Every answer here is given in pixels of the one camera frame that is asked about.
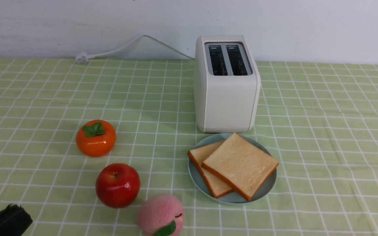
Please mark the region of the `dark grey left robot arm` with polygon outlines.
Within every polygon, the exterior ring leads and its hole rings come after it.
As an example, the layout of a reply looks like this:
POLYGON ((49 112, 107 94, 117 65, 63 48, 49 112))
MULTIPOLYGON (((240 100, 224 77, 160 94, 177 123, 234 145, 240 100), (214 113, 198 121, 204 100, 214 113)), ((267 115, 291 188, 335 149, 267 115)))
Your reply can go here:
POLYGON ((22 206, 9 204, 0 211, 0 236, 21 236, 33 223, 22 206))

